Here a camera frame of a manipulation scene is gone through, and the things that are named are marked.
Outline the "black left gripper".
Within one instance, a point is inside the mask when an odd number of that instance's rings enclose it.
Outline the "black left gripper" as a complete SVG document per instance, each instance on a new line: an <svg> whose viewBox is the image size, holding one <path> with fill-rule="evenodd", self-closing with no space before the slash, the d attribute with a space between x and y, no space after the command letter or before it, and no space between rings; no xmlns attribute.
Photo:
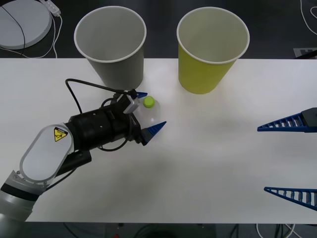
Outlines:
<svg viewBox="0 0 317 238"><path fill-rule="evenodd" d="M136 95L137 97L146 97L148 94L146 92L136 92ZM166 121L164 121L141 129L141 124L133 113L124 114L119 109L111 108L110 115L113 134L111 142L127 138L128 141L135 141L146 146L166 124Z"/></svg>

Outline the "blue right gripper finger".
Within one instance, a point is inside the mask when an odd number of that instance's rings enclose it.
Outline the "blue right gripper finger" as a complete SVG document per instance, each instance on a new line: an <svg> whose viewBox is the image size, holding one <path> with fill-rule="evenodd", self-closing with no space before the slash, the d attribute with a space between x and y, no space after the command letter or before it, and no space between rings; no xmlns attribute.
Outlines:
<svg viewBox="0 0 317 238"><path fill-rule="evenodd" d="M284 131L284 132L317 132L317 109L310 108L298 114L272 121L257 128L258 132Z"/></svg>
<svg viewBox="0 0 317 238"><path fill-rule="evenodd" d="M317 210L316 189L265 187L264 191L311 210Z"/></svg>

